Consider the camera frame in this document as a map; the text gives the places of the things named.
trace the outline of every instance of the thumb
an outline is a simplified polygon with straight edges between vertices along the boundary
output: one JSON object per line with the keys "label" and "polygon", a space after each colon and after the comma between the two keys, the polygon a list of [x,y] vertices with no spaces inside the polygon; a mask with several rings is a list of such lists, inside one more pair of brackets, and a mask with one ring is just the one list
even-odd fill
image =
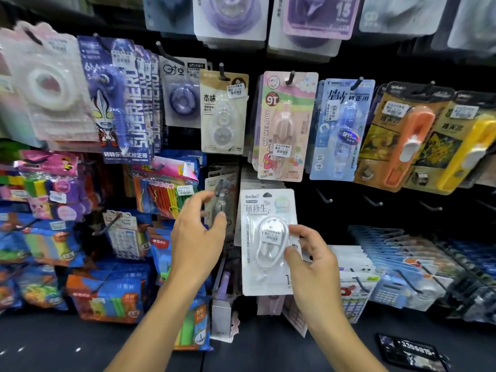
{"label": "thumb", "polygon": [[288,262],[291,275],[293,275],[294,272],[306,267],[305,262],[298,253],[298,250],[293,246],[289,246],[284,250],[284,258]]}
{"label": "thumb", "polygon": [[227,219],[226,213],[221,211],[214,219],[214,224],[209,233],[213,234],[214,237],[219,238],[222,242],[226,238],[226,227],[227,227]]}

